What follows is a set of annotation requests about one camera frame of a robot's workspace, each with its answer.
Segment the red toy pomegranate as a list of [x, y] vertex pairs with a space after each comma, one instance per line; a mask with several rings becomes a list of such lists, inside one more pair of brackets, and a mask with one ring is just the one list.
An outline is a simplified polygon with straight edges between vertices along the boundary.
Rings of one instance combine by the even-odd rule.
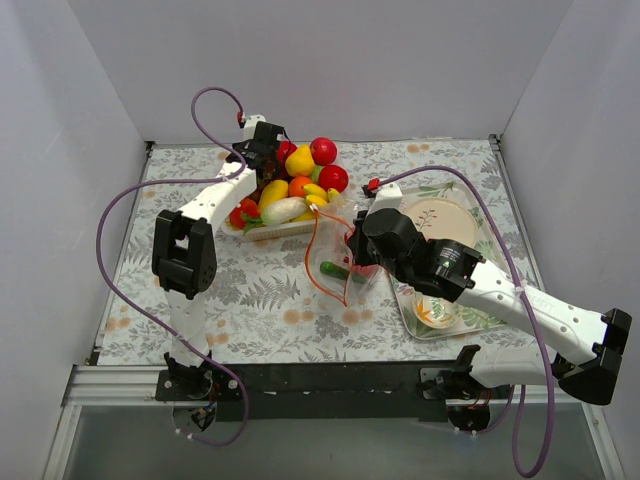
[[380, 268], [377, 265], [358, 266], [353, 265], [351, 268], [351, 277], [354, 282], [364, 284], [373, 279]]

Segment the red yellow toy mango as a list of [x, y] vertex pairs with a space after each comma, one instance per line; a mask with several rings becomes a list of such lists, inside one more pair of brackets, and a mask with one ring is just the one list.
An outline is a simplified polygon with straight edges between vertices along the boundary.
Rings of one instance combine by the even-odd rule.
[[258, 202], [258, 209], [263, 212], [273, 203], [288, 197], [289, 183], [285, 180], [273, 180], [263, 190]]

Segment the yellow toy peach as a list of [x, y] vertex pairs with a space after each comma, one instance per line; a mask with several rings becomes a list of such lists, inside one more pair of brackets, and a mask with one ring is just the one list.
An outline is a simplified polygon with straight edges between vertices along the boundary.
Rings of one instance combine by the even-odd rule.
[[285, 161], [285, 170], [291, 177], [309, 177], [315, 167], [309, 145], [300, 145]]

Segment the clear zip top bag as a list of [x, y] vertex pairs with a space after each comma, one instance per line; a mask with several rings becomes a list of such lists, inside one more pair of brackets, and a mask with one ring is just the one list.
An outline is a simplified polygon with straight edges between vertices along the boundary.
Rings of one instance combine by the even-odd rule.
[[317, 218], [310, 242], [307, 246], [304, 267], [313, 290], [314, 302], [323, 312], [341, 312], [348, 308], [373, 309], [385, 304], [391, 297], [391, 284], [387, 274], [380, 268], [377, 275], [366, 284], [351, 279], [346, 282], [323, 275], [320, 263], [333, 262], [346, 269], [355, 264], [347, 241], [355, 233], [354, 221], [366, 204], [358, 199], [342, 195], [341, 208], [334, 205], [316, 208]]

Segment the green toy cucumber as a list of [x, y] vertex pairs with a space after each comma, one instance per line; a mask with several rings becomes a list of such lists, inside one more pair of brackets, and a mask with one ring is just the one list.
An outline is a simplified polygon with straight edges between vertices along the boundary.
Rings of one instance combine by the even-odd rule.
[[351, 279], [355, 283], [366, 284], [368, 281], [356, 266], [346, 269], [333, 262], [324, 261], [320, 263], [319, 269], [323, 275], [344, 282]]

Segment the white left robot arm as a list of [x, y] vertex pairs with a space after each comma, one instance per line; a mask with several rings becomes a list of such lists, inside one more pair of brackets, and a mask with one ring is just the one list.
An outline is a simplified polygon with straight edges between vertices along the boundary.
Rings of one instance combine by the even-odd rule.
[[217, 269], [216, 230], [240, 201], [258, 188], [258, 178], [279, 171], [276, 153], [286, 137], [282, 126], [251, 116], [243, 140], [235, 143], [216, 175], [216, 182], [176, 211], [164, 210], [155, 222], [152, 272], [169, 306], [169, 326], [177, 333], [165, 355], [178, 387], [193, 400], [213, 386], [204, 369], [210, 356], [206, 340], [205, 296]]

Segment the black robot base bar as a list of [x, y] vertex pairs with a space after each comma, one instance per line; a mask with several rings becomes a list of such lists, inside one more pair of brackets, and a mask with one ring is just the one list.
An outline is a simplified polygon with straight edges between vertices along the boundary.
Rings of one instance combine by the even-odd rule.
[[445, 361], [231, 364], [179, 367], [159, 373], [155, 398], [203, 405], [192, 418], [213, 420], [407, 418], [480, 431], [491, 419], [490, 401], [508, 390], [456, 382]]

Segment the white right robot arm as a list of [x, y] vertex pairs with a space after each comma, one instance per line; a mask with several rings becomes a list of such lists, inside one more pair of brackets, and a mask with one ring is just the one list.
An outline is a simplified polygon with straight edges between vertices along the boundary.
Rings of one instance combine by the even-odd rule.
[[501, 270], [450, 239], [426, 239], [396, 209], [361, 211], [347, 240], [357, 266], [380, 266], [432, 298], [472, 308], [533, 336], [532, 347], [464, 347], [449, 368], [426, 380], [449, 398], [475, 397], [506, 385], [559, 386], [582, 402], [611, 403], [632, 318], [570, 305]]

